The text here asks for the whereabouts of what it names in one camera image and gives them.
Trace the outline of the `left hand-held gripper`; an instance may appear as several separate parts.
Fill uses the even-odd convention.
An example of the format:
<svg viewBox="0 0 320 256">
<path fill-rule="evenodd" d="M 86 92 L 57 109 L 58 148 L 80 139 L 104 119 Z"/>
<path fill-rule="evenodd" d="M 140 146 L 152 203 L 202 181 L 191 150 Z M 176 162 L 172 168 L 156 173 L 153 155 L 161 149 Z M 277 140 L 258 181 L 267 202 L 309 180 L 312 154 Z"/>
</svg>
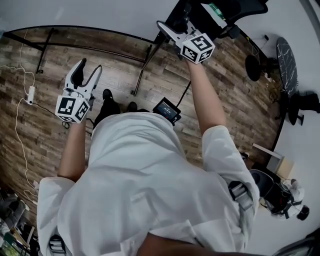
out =
<svg viewBox="0 0 320 256">
<path fill-rule="evenodd" d="M 84 72 L 87 59 L 78 61 L 68 72 L 65 78 L 65 88 L 59 95 L 55 107 L 55 115 L 64 122 L 80 124 L 92 110 L 95 101 L 91 93 L 97 86 L 103 68 L 98 65 L 89 79 L 83 84 Z"/>
</svg>

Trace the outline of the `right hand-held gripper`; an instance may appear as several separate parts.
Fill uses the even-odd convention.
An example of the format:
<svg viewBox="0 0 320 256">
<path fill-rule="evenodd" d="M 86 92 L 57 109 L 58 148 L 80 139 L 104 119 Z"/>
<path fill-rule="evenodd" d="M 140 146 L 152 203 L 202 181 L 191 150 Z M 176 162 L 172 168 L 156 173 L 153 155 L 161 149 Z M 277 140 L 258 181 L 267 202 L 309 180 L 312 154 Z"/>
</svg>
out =
<svg viewBox="0 0 320 256">
<path fill-rule="evenodd" d="M 208 59 L 215 49 L 215 45 L 208 35 L 196 29 L 187 14 L 183 17 L 184 33 L 177 33 L 160 20 L 156 24 L 159 30 L 169 40 L 174 41 L 175 46 L 179 48 L 178 55 L 194 64 Z"/>
</svg>

